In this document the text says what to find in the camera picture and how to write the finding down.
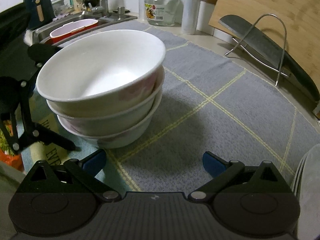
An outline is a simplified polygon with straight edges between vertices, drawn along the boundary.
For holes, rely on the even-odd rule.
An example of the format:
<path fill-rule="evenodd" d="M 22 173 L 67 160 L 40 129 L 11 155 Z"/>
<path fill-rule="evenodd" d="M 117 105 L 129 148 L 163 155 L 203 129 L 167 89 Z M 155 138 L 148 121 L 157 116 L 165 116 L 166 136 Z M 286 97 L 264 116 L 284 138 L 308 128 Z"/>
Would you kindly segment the glass jar green lid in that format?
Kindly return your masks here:
<path fill-rule="evenodd" d="M 171 27 L 175 25 L 175 16 L 179 0 L 146 0 L 146 19 L 150 25 Z"/>

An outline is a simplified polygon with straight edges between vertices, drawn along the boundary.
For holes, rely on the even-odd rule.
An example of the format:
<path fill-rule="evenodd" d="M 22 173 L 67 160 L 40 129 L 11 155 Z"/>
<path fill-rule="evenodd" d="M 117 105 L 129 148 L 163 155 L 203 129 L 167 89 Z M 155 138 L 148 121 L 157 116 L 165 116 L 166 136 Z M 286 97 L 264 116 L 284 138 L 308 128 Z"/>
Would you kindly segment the steel sink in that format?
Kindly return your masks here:
<path fill-rule="evenodd" d="M 130 20 L 136 20 L 137 16 L 131 14 L 117 14 L 112 12 L 110 16 L 100 16 L 100 15 L 92 15 L 86 12 L 79 12 L 73 15 L 69 15 L 67 17 L 61 18 L 59 20 L 53 21 L 47 25 L 44 25 L 35 30 L 27 30 L 23 35 L 23 41 L 25 44 L 31 46 L 32 44 L 54 44 L 60 45 L 65 43 L 73 38 L 79 37 L 86 33 L 90 33 L 92 31 L 99 30 L 101 28 L 105 28 L 114 24 L 118 24 L 121 22 L 126 22 Z M 97 20 L 97 24 L 93 27 L 83 27 L 79 31 L 75 31 L 71 33 L 69 37 L 65 37 L 59 41 L 54 41 L 50 36 L 52 31 L 56 31 L 61 27 L 71 27 L 73 24 L 78 24 L 79 21 L 86 20 L 89 22 L 94 22 Z"/>

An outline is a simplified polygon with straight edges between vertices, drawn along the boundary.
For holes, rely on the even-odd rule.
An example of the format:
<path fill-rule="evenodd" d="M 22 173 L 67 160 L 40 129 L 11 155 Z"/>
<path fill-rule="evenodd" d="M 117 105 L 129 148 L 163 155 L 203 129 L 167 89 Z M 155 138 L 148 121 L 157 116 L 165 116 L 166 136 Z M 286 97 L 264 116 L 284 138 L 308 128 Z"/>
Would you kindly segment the white pink colander basket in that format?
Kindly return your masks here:
<path fill-rule="evenodd" d="M 95 19 L 83 19 L 64 24 L 49 34 L 53 43 L 59 42 L 65 38 L 71 37 L 82 31 L 91 29 L 98 25 L 99 21 Z"/>

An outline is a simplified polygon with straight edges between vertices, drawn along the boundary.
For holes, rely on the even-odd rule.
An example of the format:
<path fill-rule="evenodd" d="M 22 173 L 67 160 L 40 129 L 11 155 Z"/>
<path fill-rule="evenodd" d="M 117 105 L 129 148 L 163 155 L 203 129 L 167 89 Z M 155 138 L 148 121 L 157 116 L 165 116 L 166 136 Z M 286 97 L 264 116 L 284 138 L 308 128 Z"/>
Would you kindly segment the black kitchen knife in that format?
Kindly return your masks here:
<path fill-rule="evenodd" d="M 275 14 L 263 14 L 253 24 L 238 15 L 225 15 L 219 19 L 219 23 L 235 34 L 239 41 L 236 41 L 234 48 L 242 46 L 245 42 L 249 47 L 259 53 L 271 65 L 260 62 L 262 65 L 278 73 L 280 78 L 284 73 L 281 71 L 283 66 L 287 66 L 298 82 L 309 91 L 315 101 L 319 101 L 319 90 L 307 74 L 307 72 L 293 59 L 285 50 L 287 42 L 287 29 L 284 28 L 283 45 L 279 46 L 266 34 L 260 31 L 256 25 L 264 17 L 271 16 L 280 19 Z"/>

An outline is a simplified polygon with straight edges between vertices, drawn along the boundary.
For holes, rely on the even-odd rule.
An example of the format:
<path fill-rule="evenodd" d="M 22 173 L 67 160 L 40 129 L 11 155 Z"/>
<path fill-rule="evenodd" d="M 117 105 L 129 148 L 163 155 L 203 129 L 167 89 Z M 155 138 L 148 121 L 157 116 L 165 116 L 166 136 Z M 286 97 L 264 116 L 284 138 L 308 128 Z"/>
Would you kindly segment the steel faucet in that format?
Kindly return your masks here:
<path fill-rule="evenodd" d="M 85 0 L 84 5 L 87 10 L 93 15 L 101 15 L 107 17 L 110 15 L 108 10 L 108 0 L 99 0 L 98 4 L 94 6 L 92 0 Z"/>

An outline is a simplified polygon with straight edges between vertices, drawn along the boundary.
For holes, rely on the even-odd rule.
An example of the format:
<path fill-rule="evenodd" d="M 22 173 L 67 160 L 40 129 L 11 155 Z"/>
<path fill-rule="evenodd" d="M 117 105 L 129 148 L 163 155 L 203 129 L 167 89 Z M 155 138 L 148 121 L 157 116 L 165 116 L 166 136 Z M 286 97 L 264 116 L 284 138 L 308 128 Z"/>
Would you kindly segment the stack of white plates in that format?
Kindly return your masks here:
<path fill-rule="evenodd" d="M 300 204 L 296 227 L 298 239 L 319 239 L 319 144 L 313 146 L 298 164 L 291 189 Z"/>

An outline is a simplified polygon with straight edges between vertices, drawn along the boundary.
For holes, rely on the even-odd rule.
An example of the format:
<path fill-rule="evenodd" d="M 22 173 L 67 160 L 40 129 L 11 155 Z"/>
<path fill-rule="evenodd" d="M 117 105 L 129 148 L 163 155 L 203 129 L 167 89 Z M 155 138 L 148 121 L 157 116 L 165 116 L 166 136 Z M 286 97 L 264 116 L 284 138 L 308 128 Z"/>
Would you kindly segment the white floral bowl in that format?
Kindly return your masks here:
<path fill-rule="evenodd" d="M 118 113 L 152 93 L 165 58 L 162 40 L 144 31 L 109 30 L 62 48 L 40 70 L 36 89 L 64 115 Z"/>

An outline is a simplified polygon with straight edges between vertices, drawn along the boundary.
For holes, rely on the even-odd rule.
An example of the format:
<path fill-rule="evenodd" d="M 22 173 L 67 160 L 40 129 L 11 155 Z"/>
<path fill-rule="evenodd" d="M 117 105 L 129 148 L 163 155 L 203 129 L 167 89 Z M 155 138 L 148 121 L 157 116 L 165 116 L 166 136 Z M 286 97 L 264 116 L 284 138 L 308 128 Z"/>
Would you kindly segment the bamboo cutting board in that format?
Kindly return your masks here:
<path fill-rule="evenodd" d="M 319 0 L 217 0 L 209 25 L 228 34 L 219 23 L 238 15 L 274 40 L 319 85 Z"/>

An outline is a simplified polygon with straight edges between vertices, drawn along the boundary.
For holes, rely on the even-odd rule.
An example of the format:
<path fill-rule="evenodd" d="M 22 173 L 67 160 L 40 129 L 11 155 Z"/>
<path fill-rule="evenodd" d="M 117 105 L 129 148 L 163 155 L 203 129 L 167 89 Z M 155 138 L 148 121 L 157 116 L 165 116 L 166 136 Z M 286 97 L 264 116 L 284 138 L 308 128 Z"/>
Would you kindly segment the tall plastic wrap roll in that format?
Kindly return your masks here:
<path fill-rule="evenodd" d="M 201 0 L 184 0 L 182 15 L 182 32 L 188 35 L 194 35 L 199 17 Z"/>

